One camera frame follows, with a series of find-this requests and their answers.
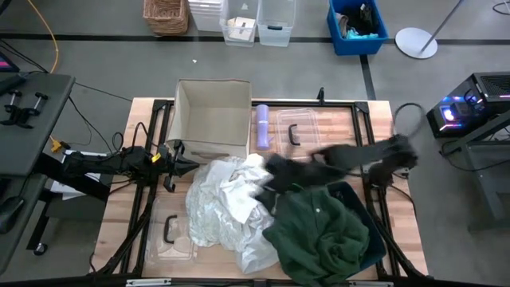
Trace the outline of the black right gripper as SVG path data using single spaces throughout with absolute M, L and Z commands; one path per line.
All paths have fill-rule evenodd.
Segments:
M 272 176 L 264 184 L 264 189 L 277 193 L 283 193 L 294 184 L 303 188 L 323 186 L 343 179 L 349 174 L 349 170 L 342 170 L 326 163 L 295 161 L 278 154 L 272 154 L 267 158 L 264 169 Z

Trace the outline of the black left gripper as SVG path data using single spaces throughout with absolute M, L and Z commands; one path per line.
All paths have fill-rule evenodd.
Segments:
M 184 148 L 181 140 L 176 140 L 171 147 L 174 148 L 174 151 L 166 153 L 161 170 L 162 174 L 166 174 L 163 179 L 163 187 L 167 192 L 175 192 L 175 178 L 182 178 L 183 175 L 199 168 L 199 163 L 181 158 Z

